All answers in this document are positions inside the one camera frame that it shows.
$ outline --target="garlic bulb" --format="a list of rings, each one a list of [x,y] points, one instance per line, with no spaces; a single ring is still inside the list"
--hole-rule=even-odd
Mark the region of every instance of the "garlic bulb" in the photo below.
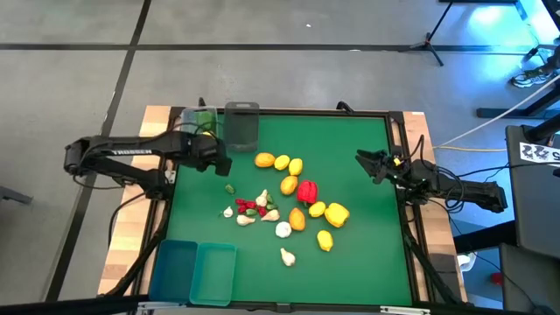
[[[280,219],[280,213],[278,212],[278,210],[274,209],[266,213],[261,218],[261,221],[278,221],[278,219]]]
[[[237,216],[237,224],[239,224],[242,227],[251,224],[253,222],[255,222],[255,218],[249,218],[248,216],[245,216],[243,214],[239,214]]]
[[[280,248],[280,254],[282,255],[283,264],[290,267],[296,263],[296,257],[284,248]]]
[[[234,210],[231,208],[231,206],[228,206],[223,213],[226,218],[231,218],[234,215]]]
[[[267,191],[266,189],[262,191],[261,195],[256,197],[255,202],[256,205],[259,207],[266,207],[266,196],[269,194],[269,191]]]
[[[280,222],[276,225],[276,236],[280,238],[286,238],[291,234],[291,227],[290,223],[288,222]]]

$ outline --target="yellow pepper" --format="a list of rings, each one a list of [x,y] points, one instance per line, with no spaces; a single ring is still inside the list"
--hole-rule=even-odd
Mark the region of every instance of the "yellow pepper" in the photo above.
[[[333,202],[325,210],[325,217],[334,227],[340,228],[350,217],[350,212],[341,204]]]

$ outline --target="sticker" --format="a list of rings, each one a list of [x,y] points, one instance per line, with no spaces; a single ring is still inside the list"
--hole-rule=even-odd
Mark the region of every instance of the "sticker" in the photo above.
[[[560,167],[560,149],[550,148],[544,145],[519,142],[520,158],[523,161],[533,163],[551,163],[551,166]]]

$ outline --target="green tabletop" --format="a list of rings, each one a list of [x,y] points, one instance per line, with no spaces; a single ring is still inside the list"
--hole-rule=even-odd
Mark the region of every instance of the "green tabletop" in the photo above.
[[[225,242],[238,248],[232,301],[342,305],[411,305],[410,285],[399,225],[395,188],[387,181],[374,185],[354,159],[357,149],[389,148],[385,122],[379,118],[261,115],[258,152],[302,158],[300,181],[318,184],[318,200],[337,202],[350,211],[341,228],[324,217],[311,218],[296,200],[283,196],[280,182],[288,171],[255,167],[257,152],[228,154],[228,177],[213,169],[197,172],[179,167],[167,239]],[[236,189],[229,195],[224,186]],[[305,231],[286,239],[275,235],[277,222],[246,227],[219,213],[235,211],[235,198],[254,200],[268,189],[279,206],[281,221],[293,207],[306,215]],[[334,246],[325,252],[317,232],[332,233]],[[286,248],[296,264],[286,267]]]

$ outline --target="plastic tray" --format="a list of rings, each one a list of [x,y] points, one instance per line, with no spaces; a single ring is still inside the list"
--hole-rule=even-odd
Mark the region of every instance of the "plastic tray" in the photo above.
[[[201,243],[192,277],[191,303],[228,306],[234,284],[237,248],[230,244]]]
[[[150,301],[187,303],[193,282],[198,244],[162,241],[150,281]]]

